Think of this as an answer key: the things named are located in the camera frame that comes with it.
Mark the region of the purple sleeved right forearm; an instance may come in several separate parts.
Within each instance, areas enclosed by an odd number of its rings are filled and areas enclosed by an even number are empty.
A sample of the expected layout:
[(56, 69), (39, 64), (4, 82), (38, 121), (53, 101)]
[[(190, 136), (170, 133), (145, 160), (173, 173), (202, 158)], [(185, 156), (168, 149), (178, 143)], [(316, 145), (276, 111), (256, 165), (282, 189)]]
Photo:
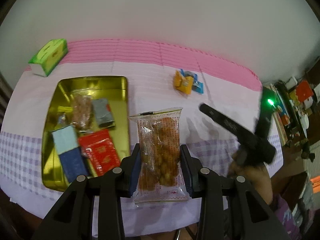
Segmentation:
[(280, 195), (274, 196), (270, 208), (285, 228), (290, 239), (302, 239), (299, 227), (295, 223), (292, 212), (287, 202), (281, 198)]

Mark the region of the person's right hand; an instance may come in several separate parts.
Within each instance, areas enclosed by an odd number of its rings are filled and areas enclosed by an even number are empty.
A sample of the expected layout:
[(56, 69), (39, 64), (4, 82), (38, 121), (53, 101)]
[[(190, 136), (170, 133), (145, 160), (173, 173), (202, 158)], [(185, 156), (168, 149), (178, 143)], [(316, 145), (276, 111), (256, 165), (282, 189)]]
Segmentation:
[(259, 166), (241, 166), (237, 164), (238, 155), (243, 150), (237, 150), (233, 156), (228, 170), (229, 177), (243, 176), (245, 177), (255, 188), (257, 193), (263, 198), (263, 200), (270, 205), (273, 201), (273, 191), (271, 178), (268, 174), (267, 168), (264, 164)]

